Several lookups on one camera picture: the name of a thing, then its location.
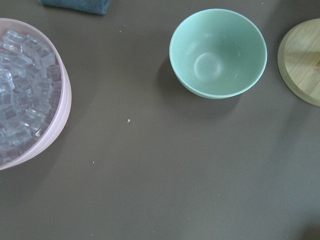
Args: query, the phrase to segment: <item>gray table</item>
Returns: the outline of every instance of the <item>gray table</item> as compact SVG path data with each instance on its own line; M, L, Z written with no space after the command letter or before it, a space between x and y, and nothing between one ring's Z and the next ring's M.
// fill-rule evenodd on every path
M175 28L210 8L248 17L268 47L258 83L222 100L186 90L169 62ZM99 16L1 0L0 17L56 46L73 98L57 140L0 172L0 239L319 239L320 108L296 97L277 65L283 36L319 9L318 0L112 0Z

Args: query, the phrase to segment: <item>mint green bowl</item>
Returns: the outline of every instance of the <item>mint green bowl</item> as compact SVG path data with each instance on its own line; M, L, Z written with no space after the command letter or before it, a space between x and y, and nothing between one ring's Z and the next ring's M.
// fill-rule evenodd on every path
M224 99L251 88L267 64L267 47L259 29L246 17L226 9L207 9L186 18L169 47L180 82L204 98Z

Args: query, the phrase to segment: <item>fabric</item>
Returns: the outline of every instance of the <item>fabric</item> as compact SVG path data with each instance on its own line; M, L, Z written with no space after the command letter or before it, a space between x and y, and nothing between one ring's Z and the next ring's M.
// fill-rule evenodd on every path
M43 5L106 14L110 0L41 0Z

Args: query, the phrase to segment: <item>wooden coaster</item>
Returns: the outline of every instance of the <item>wooden coaster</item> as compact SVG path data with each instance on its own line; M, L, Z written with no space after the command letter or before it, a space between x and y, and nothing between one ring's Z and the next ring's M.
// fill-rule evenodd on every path
M320 18L300 23L284 36L278 67L294 94L320 107Z

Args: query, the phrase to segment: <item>bowl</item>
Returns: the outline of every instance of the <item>bowl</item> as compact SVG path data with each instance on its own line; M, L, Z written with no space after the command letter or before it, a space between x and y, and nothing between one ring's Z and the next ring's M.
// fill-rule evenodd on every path
M69 77L65 65L62 62L61 57L59 56L59 53L52 42L41 31L25 22L8 18L0 18L0 38L2 38L2 36L7 32L8 29L12 29L24 35L32 34L51 47L51 49L55 53L56 59L61 69L61 94L55 115L44 134L31 148L29 148L22 155L6 164L1 165L0 170L7 169L30 160L44 151L47 147L49 147L49 145L54 142L54 140L63 130L71 109L71 85Z
M224 99L245 92L260 79L267 46L259 29L243 15L206 9L176 28L169 58L188 90L204 98Z

